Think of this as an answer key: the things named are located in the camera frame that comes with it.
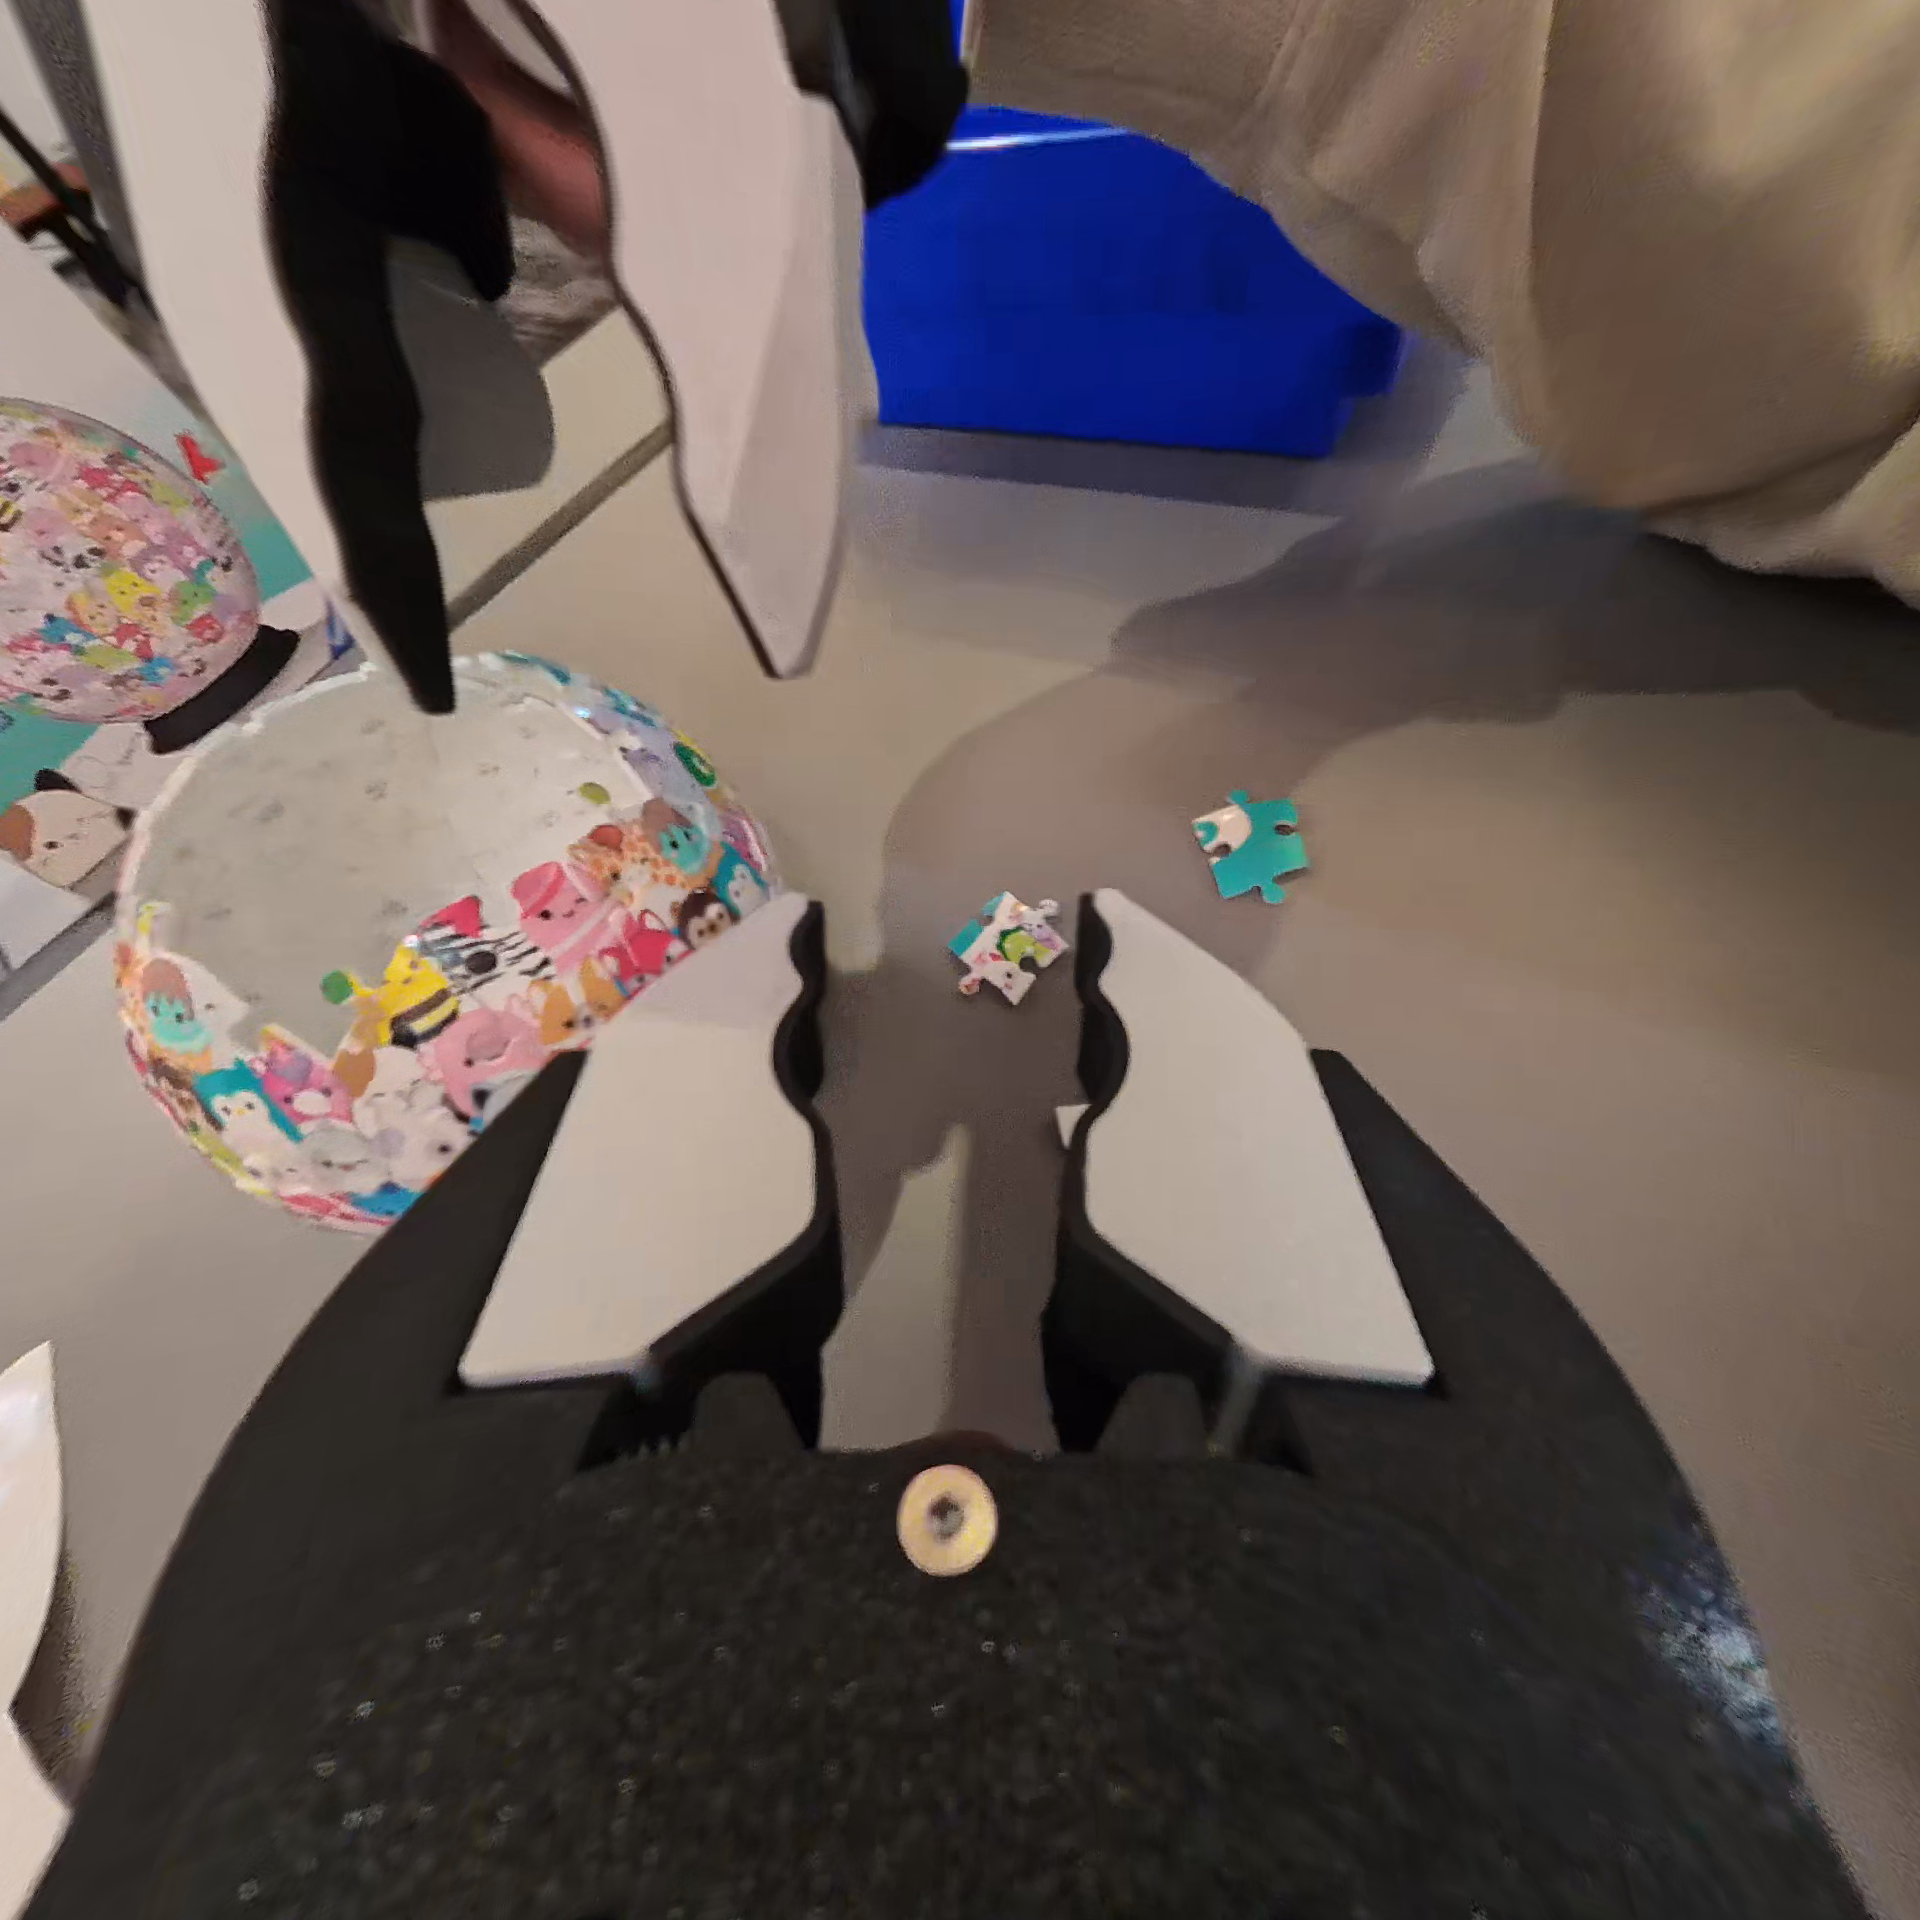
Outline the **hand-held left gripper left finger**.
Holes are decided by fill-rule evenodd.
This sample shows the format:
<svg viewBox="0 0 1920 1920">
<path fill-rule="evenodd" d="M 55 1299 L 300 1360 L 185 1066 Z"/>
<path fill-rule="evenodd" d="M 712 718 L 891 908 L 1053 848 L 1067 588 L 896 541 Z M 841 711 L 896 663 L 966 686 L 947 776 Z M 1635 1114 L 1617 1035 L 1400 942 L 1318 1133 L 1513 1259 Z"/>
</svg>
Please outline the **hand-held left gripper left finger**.
<svg viewBox="0 0 1920 1920">
<path fill-rule="evenodd" d="M 618 1379 L 648 1438 L 759 1375 L 803 1448 L 846 1304 L 822 1087 L 826 911 L 779 895 L 587 1050 L 459 1358 L 468 1388 Z"/>
</svg>

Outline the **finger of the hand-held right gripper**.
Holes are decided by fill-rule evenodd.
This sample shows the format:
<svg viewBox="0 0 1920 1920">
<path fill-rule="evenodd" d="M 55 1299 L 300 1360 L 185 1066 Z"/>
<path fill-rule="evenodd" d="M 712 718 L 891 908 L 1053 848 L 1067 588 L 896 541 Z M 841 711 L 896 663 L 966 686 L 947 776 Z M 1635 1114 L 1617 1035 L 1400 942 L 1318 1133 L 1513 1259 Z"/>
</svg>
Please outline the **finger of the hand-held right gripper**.
<svg viewBox="0 0 1920 1920">
<path fill-rule="evenodd" d="M 512 282 L 492 131 L 373 4 L 83 4 L 146 282 L 184 370 L 309 574 L 413 705 L 453 713 L 421 400 L 391 248 Z"/>
<path fill-rule="evenodd" d="M 603 272 L 652 347 L 690 531 L 770 677 L 807 673 L 830 607 L 871 370 L 862 180 L 794 84 L 772 3 L 512 4 L 590 117 Z"/>
</svg>

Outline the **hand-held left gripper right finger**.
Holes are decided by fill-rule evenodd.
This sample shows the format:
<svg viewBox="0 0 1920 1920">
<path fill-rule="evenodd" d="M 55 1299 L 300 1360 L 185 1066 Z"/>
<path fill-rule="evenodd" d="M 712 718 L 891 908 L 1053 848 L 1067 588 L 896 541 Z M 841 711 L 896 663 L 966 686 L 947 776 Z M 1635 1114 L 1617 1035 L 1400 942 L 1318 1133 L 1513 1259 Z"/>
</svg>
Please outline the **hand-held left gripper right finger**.
<svg viewBox="0 0 1920 1920">
<path fill-rule="evenodd" d="M 1201 1448 L 1304 1454 L 1295 1384 L 1427 1394 L 1434 1358 L 1312 1048 L 1114 887 L 1081 894 L 1078 1100 L 1042 1314 L 1048 1416 L 1095 1453 L 1147 1379 Z"/>
</svg>

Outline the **colourful puzzle ball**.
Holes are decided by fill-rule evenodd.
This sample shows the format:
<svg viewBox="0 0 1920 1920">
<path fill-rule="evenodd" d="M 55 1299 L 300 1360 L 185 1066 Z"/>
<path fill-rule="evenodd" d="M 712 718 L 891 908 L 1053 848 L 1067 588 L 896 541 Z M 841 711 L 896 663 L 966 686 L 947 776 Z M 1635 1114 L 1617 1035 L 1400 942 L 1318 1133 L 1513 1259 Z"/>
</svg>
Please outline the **colourful puzzle ball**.
<svg viewBox="0 0 1920 1920">
<path fill-rule="evenodd" d="M 660 707 L 529 652 L 274 700 L 190 749 L 123 866 L 112 983 L 157 1113 L 233 1187 L 356 1237 L 533 1077 L 783 890 Z"/>
</svg>

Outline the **person's right forearm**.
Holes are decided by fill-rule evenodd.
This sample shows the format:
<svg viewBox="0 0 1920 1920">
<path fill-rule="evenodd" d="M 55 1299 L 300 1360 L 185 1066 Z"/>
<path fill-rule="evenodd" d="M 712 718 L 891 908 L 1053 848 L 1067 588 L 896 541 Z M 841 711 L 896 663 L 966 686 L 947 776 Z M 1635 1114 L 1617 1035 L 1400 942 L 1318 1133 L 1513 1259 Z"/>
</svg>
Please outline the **person's right forearm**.
<svg viewBox="0 0 1920 1920">
<path fill-rule="evenodd" d="M 1914 607 L 1914 3 L 992 3 L 967 47 L 1488 366 L 1580 498 Z"/>
</svg>

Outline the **colourful puzzle piece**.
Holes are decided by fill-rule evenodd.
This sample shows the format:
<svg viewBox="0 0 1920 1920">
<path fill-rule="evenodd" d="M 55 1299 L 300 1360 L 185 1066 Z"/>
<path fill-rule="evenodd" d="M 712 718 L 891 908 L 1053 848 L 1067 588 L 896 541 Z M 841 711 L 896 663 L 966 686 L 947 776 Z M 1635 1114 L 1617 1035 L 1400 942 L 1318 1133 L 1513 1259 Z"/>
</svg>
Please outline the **colourful puzzle piece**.
<svg viewBox="0 0 1920 1920">
<path fill-rule="evenodd" d="M 1020 1006 L 1033 983 L 1069 950 L 1060 913 L 1057 899 L 1027 902 L 1014 890 L 992 894 L 947 942 L 958 968 L 958 992 L 979 997 L 991 991 L 1008 1006 Z"/>
</svg>

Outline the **teal puzzle piece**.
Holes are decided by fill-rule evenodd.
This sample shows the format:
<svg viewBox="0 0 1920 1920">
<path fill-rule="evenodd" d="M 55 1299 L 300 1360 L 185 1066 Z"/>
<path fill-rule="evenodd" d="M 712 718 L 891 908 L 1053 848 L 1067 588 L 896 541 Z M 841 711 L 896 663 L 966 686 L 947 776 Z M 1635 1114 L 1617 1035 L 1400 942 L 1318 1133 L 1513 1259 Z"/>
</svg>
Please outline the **teal puzzle piece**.
<svg viewBox="0 0 1920 1920">
<path fill-rule="evenodd" d="M 1222 899 L 1286 902 L 1290 875 L 1310 866 L 1295 800 L 1254 800 L 1232 789 L 1227 801 L 1191 817 L 1191 834 Z"/>
</svg>

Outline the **puzzle box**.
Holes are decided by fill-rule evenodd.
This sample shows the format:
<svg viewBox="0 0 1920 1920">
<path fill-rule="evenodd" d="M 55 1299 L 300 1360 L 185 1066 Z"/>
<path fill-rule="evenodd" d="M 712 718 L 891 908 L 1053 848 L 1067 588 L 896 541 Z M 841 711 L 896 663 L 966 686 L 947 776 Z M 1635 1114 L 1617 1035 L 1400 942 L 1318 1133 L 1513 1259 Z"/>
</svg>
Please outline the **puzzle box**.
<svg viewBox="0 0 1920 1920">
<path fill-rule="evenodd" d="M 137 817 L 206 737 L 356 643 L 286 536 L 71 409 L 3 400 L 3 979 L 112 890 Z"/>
</svg>

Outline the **paper sheet with ball pictures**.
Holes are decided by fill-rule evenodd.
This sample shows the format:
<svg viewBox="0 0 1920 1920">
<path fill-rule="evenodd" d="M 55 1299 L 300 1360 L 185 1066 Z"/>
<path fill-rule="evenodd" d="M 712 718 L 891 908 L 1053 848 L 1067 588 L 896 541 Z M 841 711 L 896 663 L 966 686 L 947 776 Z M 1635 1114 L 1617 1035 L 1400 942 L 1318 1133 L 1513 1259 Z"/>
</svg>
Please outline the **paper sheet with ball pictures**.
<svg viewBox="0 0 1920 1920">
<path fill-rule="evenodd" d="M 12 1712 L 52 1617 L 62 1544 L 62 1431 L 44 1341 L 3 1374 L 3 1918 L 26 1914 L 69 1825 Z"/>
</svg>

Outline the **person's right hand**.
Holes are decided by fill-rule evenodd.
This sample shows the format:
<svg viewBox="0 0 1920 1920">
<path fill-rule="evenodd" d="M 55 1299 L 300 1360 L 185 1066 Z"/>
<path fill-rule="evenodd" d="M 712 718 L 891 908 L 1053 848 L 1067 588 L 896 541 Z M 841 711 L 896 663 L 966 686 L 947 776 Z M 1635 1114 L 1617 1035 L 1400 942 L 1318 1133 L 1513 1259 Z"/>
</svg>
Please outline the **person's right hand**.
<svg viewBox="0 0 1920 1920">
<path fill-rule="evenodd" d="M 466 3 L 427 3 L 429 47 L 492 126 L 509 197 L 570 248 L 610 255 L 613 211 L 590 117 L 546 85 Z"/>
</svg>

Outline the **blue plastic bin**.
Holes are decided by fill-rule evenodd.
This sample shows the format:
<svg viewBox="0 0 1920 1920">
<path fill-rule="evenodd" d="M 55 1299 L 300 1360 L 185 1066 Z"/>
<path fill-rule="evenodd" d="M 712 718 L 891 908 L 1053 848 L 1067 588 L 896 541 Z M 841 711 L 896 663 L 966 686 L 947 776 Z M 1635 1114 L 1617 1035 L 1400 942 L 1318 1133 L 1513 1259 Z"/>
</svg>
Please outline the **blue plastic bin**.
<svg viewBox="0 0 1920 1920">
<path fill-rule="evenodd" d="M 1405 332 L 1188 156 L 966 109 L 868 215 L 864 319 L 891 429 L 1324 460 Z"/>
</svg>

